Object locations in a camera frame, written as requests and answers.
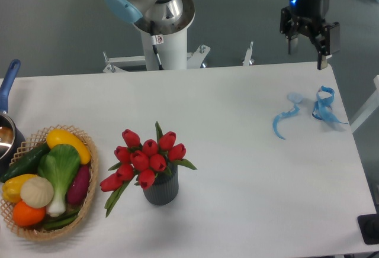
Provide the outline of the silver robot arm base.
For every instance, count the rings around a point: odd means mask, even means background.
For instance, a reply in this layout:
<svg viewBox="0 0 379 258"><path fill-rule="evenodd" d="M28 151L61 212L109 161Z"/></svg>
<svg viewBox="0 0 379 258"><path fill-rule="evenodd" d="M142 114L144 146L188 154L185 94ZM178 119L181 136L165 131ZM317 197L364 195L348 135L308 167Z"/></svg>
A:
<svg viewBox="0 0 379 258"><path fill-rule="evenodd" d="M147 70L187 68L192 0L105 0L109 10L140 32Z"/></svg>

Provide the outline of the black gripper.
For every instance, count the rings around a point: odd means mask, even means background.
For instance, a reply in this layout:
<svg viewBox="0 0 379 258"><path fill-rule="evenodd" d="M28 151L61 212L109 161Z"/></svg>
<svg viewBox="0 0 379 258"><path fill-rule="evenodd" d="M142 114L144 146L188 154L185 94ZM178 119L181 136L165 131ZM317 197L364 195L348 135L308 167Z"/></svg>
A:
<svg viewBox="0 0 379 258"><path fill-rule="evenodd" d="M328 66L328 55L340 50L340 24L327 22L329 0L289 0L281 10L280 33L288 40L288 54L298 52L298 35L307 37L315 46L317 70Z"/></svg>

